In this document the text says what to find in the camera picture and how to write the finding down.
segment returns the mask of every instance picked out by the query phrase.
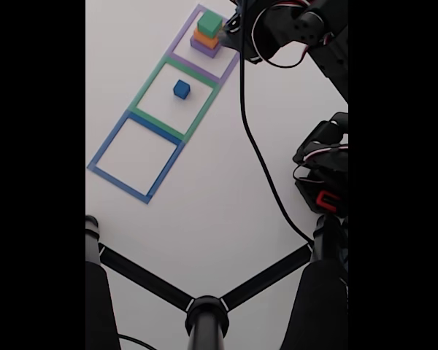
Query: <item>black rod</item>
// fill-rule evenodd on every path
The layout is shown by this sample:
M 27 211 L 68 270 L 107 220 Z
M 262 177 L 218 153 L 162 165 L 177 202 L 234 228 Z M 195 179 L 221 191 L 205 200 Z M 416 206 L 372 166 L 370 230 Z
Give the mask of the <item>black rod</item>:
M 196 316 L 188 350 L 224 350 L 220 322 L 213 312 L 203 311 Z
M 99 251 L 102 252 L 100 256 L 102 264 L 146 290 L 149 290 L 151 293 L 164 299 L 167 303 L 176 306 L 182 311 L 186 311 L 193 299 L 190 295 L 101 243 L 99 243 Z
M 228 310 L 232 311 L 258 293 L 263 292 L 267 287 L 283 279 L 289 273 L 294 272 L 297 268 L 308 263 L 310 261 L 310 255 L 310 248 L 308 245 L 304 245 L 274 265 L 269 266 L 266 270 L 261 271 L 258 275 L 252 277 L 245 283 L 240 284 L 221 299 L 226 303 Z

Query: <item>green square outline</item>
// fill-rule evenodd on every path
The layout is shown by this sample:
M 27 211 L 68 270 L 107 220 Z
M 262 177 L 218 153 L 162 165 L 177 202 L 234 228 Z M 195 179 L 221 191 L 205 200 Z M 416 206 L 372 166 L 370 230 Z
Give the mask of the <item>green square outline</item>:
M 203 107 L 199 110 L 198 114 L 196 115 L 195 119 L 191 123 L 190 127 L 188 128 L 185 135 L 183 135 L 181 132 L 171 128 L 164 122 L 161 122 L 160 120 L 154 118 L 152 115 L 142 111 L 137 107 L 137 104 L 141 101 L 142 97 L 146 94 L 147 89 L 151 86 L 154 79 L 158 76 L 161 69 L 164 67 L 165 64 L 169 64 L 170 66 L 173 66 L 174 68 L 178 69 L 179 71 L 183 71 L 184 73 L 188 74 L 189 76 L 193 77 L 194 79 L 203 82 L 205 85 L 208 85 L 212 88 L 212 91 L 210 95 L 208 96 L 206 102 L 204 102 Z M 199 123 L 203 119 L 204 115 L 206 114 L 207 110 L 211 107 L 212 102 L 215 100 L 216 96 L 218 95 L 220 88 L 222 85 L 219 85 L 216 82 L 213 82 L 212 80 L 209 80 L 204 75 L 198 73 L 197 71 L 194 71 L 193 69 L 185 66 L 184 64 L 170 58 L 167 55 L 162 56 L 161 60 L 158 62 L 157 66 L 154 68 L 153 72 L 150 74 L 150 76 L 147 78 L 146 82 L 143 84 L 139 92 L 135 95 L 133 101 L 128 106 L 128 110 L 130 112 L 133 112 L 134 114 L 138 115 L 139 117 L 147 120 L 148 122 L 158 126 L 162 130 L 166 131 L 167 133 L 170 133 L 171 135 L 177 137 L 179 140 L 183 141 L 184 143 L 187 143 L 188 140 L 193 135 L 193 132 L 198 127 Z

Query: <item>stacked cubes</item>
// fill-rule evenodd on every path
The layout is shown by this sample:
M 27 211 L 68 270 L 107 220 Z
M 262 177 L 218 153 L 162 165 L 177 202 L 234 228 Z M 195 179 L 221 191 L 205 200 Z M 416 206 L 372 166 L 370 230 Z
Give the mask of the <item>stacked cubes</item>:
M 206 11 L 190 39 L 190 44 L 199 52 L 214 58 L 220 49 L 218 32 L 222 27 L 222 17 L 213 11 Z

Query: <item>black metal bracket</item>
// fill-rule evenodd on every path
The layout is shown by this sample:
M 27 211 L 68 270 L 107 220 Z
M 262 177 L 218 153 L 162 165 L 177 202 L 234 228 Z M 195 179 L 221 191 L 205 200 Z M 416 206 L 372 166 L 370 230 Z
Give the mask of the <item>black metal bracket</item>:
M 99 243 L 99 252 L 101 253 L 100 258 L 102 264 L 184 312 L 188 311 L 192 302 L 199 299 L 191 297 L 102 243 Z M 226 304 L 227 312 L 230 312 L 308 263 L 310 256 L 310 248 L 308 245 L 304 245 L 274 265 L 269 266 L 266 270 L 261 271 L 258 275 L 240 284 L 237 288 L 231 290 L 218 300 L 222 300 Z
M 167 303 L 172 304 L 180 310 L 186 312 L 188 306 L 194 300 L 194 298 L 187 293 L 172 286 L 170 283 L 157 277 L 141 266 L 138 266 L 117 252 L 114 252 L 102 243 L 99 243 L 99 252 L 101 253 L 100 258 L 102 264 L 146 290 L 149 290 L 154 295 L 164 299 Z
M 204 312 L 214 314 L 222 330 L 223 337 L 225 337 L 229 325 L 227 310 L 219 299 L 209 295 L 195 299 L 188 309 L 187 319 L 185 320 L 185 328 L 188 335 L 191 334 L 198 315 Z

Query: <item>green cube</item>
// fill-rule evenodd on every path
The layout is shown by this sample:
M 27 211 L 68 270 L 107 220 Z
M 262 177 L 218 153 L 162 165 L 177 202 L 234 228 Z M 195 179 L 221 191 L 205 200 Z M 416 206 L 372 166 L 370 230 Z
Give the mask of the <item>green cube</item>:
M 206 11 L 198 21 L 198 30 L 213 39 L 222 26 L 222 17 L 213 11 Z

